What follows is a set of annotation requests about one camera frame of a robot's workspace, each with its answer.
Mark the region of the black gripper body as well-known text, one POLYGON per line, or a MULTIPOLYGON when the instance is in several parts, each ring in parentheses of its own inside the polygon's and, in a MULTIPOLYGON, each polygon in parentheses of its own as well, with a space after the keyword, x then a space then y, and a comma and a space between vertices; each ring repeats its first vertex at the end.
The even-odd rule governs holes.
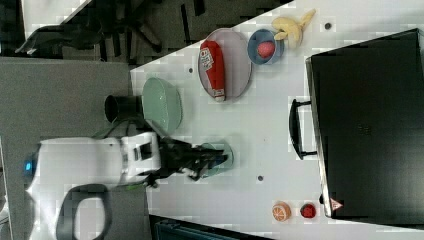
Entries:
POLYGON ((198 181, 205 170, 222 156, 222 150, 210 150, 201 145, 164 138, 159 141, 160 168, 152 170, 146 177, 146 186, 156 188, 157 180, 171 175, 186 174, 189 179, 198 181))

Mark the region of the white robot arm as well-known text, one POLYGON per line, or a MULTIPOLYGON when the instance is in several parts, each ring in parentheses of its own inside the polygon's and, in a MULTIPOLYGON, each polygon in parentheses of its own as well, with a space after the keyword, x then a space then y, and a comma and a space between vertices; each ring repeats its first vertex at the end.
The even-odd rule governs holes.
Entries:
POLYGON ((197 181, 232 158, 225 142, 193 145, 153 131, 43 140, 26 189, 35 213, 29 240, 105 240, 114 188, 155 187, 175 173, 197 181))

